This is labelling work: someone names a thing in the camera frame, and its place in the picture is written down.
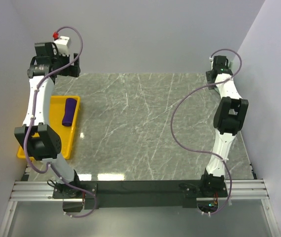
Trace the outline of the purple towel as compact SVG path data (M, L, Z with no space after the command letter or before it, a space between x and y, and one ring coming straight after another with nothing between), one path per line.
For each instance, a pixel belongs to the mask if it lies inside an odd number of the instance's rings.
M75 114L77 100L74 98L67 98L65 102L65 112L62 119L62 125L65 127L71 127Z

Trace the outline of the green towel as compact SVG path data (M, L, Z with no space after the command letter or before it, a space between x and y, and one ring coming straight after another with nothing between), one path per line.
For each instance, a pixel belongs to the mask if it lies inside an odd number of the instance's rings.
M233 67L234 67L234 62L233 62L233 61L230 61L228 67L229 67L229 69L232 70Z

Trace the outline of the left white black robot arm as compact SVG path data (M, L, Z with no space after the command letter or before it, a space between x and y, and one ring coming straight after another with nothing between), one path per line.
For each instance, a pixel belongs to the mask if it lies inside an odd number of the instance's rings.
M69 38L35 44L36 55L27 70L28 108L22 126L14 129L14 136L23 148L28 165L39 174L52 169L57 177L54 187L70 198L76 198L82 192L79 177L63 157L61 138L49 120L56 77L77 77L80 73L80 54L75 53L70 59L69 48Z

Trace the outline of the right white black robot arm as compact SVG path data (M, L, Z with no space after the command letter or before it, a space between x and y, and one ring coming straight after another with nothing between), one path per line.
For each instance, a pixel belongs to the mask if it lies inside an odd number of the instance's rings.
M216 194L223 196L226 192L225 165L231 145L243 127L248 100L238 93L226 56L211 57L211 70L206 72L206 76L208 83L217 89L221 100L213 119L215 142L211 158L199 187L200 193L205 197Z

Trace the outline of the yellow plastic tray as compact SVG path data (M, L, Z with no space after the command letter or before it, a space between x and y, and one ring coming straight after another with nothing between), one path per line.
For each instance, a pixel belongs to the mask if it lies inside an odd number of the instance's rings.
M73 123L71 127L62 125L62 119L65 112L65 102L67 98L77 100ZM77 95L53 95L50 99L49 106L49 125L61 138L61 154L66 160L71 158L73 140L76 130L77 118L80 109L80 97Z

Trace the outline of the aluminium frame rail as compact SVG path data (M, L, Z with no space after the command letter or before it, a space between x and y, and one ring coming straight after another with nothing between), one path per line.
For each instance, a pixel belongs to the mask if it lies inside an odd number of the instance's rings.
M1 237L279 237L263 180L14 183Z

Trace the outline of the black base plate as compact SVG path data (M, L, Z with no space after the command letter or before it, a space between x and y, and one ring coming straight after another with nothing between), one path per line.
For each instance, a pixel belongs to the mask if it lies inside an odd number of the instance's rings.
M199 198L228 198L225 194L204 195L200 180L80 181L78 190L48 180L53 199L62 199L63 210L80 212L116 207L198 207Z

